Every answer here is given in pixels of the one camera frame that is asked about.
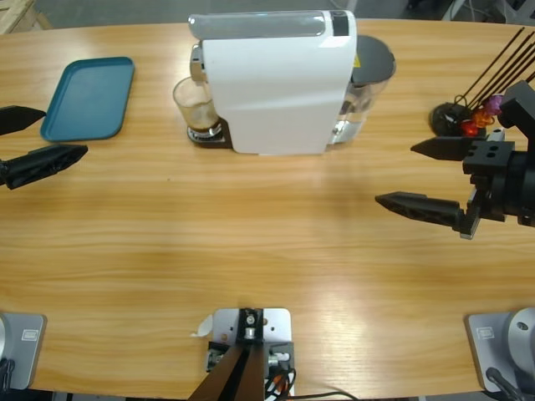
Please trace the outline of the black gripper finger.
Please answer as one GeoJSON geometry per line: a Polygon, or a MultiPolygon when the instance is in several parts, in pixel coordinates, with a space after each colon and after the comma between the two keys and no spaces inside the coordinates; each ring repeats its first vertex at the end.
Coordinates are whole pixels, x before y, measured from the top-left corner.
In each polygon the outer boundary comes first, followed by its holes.
{"type": "Polygon", "coordinates": [[[39,109],[11,105],[0,109],[0,135],[7,135],[26,129],[46,116],[39,109]]]}
{"type": "Polygon", "coordinates": [[[50,145],[1,161],[1,185],[14,190],[67,170],[88,152],[86,145],[50,145]]]}

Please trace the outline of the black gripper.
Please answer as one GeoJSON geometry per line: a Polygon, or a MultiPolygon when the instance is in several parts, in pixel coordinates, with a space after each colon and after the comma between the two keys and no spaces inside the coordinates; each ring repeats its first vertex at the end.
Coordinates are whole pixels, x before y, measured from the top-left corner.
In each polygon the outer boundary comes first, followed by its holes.
{"type": "Polygon", "coordinates": [[[410,148],[435,160],[461,161],[463,173],[474,185],[466,211],[457,201],[396,191],[374,199],[388,211],[415,221],[449,226],[463,239],[471,239],[480,220],[506,219],[507,176],[516,155],[516,145],[496,129],[486,137],[435,137],[410,148]]]}

